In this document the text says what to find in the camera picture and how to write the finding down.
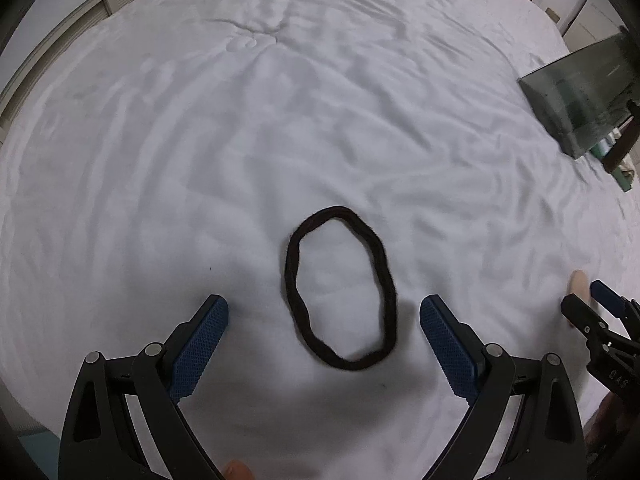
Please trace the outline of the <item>person's left hand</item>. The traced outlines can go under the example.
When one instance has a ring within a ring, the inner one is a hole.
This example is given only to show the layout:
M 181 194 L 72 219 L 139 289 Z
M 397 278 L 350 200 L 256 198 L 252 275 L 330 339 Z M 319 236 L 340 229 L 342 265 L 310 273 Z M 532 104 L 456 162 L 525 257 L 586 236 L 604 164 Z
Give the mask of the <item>person's left hand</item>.
M 253 471 L 240 460 L 230 460 L 222 472 L 224 480 L 255 480 Z

